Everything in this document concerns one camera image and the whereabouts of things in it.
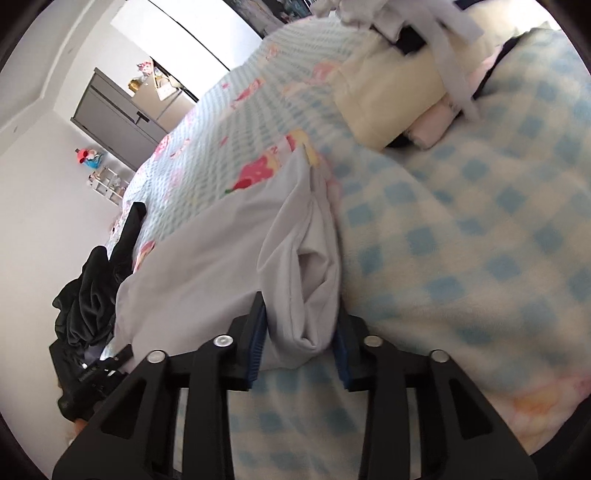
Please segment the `white shirt navy trim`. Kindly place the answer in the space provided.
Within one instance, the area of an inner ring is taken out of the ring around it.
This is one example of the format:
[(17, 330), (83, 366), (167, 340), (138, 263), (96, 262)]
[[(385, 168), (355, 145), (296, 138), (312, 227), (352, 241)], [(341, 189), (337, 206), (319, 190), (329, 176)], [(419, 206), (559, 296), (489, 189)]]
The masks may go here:
[(193, 351), (266, 304), (263, 369), (304, 365), (335, 332), (342, 263), (329, 169), (297, 147), (270, 179), (226, 195), (157, 244), (119, 287), (109, 352)]

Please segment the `black clothes pile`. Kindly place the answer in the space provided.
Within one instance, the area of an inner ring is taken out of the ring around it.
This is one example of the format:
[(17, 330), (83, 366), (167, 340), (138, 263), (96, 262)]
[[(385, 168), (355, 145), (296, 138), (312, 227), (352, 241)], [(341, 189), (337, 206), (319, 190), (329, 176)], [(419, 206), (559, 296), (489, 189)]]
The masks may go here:
[(59, 310), (56, 336), (78, 355), (104, 346), (111, 338), (117, 292), (132, 274), (132, 254), (146, 213), (143, 203), (133, 203), (113, 250), (94, 247), (79, 277), (68, 282), (52, 302)]

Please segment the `Hello Kitty checkered blanket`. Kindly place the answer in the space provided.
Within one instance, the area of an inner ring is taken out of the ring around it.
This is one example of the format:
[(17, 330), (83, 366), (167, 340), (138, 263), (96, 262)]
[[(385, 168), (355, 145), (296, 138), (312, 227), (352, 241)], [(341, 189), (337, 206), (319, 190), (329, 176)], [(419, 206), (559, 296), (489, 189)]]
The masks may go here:
[[(368, 54), (369, 31), (332, 19), (283, 28), (228, 74), (139, 168), (125, 196), (147, 214), (136, 272), (119, 293), (111, 350), (183, 352), (197, 328), (149, 314), (177, 281), (154, 266), (185, 223), (228, 220), (243, 166), (304, 139), (332, 170), (349, 312), (401, 349), (443, 349), (499, 411), (549, 479), (590, 475), (590, 76), (568, 38), (540, 29), (500, 62), (477, 123), (457, 121), (427, 151), (356, 141), (335, 93)], [(152, 288), (134, 298), (131, 285)]]

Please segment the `white small shelf rack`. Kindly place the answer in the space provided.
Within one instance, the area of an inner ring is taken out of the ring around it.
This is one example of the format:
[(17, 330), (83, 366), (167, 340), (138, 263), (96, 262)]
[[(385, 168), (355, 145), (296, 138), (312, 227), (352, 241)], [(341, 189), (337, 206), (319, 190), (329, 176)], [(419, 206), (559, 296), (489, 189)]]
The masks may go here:
[(108, 167), (93, 171), (87, 179), (88, 186), (116, 206), (122, 204), (129, 183)]

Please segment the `red blue toy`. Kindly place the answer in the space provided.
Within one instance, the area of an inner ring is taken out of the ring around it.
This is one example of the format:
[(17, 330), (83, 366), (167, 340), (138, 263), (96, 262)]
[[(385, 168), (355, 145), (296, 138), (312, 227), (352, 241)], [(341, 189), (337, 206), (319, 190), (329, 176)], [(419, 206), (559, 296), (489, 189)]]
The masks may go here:
[(94, 149), (76, 149), (76, 159), (81, 165), (85, 165), (93, 170), (98, 169), (103, 161), (104, 154)]

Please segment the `folded pink garment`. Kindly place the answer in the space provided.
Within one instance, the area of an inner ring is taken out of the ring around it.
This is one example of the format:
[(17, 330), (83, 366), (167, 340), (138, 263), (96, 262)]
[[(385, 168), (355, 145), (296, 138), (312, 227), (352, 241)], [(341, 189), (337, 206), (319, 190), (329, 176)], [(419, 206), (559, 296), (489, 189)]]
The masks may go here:
[[(484, 88), (488, 74), (493, 70), (501, 53), (497, 47), (493, 54), (486, 58), (467, 77), (472, 99), (476, 100)], [(440, 101), (423, 113), (405, 132), (404, 135), (412, 144), (422, 150), (431, 149), (438, 143), (450, 128), (456, 117), (462, 112), (460, 106), (446, 94)]]

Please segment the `grey cabinet door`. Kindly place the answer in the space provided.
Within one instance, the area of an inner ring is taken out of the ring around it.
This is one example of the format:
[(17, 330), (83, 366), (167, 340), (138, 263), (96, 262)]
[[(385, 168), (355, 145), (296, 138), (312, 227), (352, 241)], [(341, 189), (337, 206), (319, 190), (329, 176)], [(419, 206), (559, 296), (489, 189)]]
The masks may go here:
[(132, 171), (138, 170), (167, 134), (98, 68), (71, 122)]

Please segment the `beige cabinet with toys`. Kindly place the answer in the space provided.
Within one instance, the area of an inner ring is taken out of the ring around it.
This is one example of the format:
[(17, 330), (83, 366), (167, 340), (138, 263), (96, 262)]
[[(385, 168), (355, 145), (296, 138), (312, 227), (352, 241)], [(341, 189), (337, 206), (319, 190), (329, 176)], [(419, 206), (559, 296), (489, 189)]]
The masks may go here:
[(174, 130), (195, 107), (197, 99), (152, 59), (136, 65), (128, 83), (132, 103), (166, 132)]

